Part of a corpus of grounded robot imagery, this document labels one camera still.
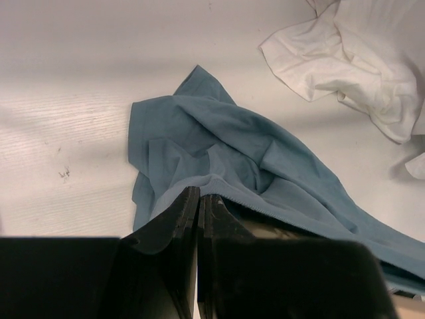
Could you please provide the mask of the teal blue t shirt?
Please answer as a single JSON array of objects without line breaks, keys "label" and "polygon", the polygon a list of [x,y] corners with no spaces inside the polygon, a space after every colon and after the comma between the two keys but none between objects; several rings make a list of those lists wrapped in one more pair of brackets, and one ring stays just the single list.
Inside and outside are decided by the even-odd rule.
[{"label": "teal blue t shirt", "polygon": [[306,145],[237,106],[200,66],[174,94],[132,105],[128,160],[138,171],[135,229],[194,186],[310,233],[358,241],[390,287],[424,294],[424,243],[363,211]]}]

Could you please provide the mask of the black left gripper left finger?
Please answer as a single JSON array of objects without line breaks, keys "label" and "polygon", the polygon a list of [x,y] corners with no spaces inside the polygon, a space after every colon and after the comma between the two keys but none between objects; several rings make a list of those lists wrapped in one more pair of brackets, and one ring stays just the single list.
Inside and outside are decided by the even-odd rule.
[{"label": "black left gripper left finger", "polygon": [[134,233],[3,237],[2,318],[192,318],[199,189]]}]

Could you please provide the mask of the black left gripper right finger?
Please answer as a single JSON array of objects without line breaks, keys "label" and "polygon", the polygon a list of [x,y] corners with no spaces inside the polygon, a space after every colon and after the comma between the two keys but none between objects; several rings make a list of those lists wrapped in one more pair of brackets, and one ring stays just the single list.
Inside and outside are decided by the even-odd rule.
[{"label": "black left gripper right finger", "polygon": [[218,195],[201,198],[202,318],[392,318],[379,264],[353,241],[262,239]]}]

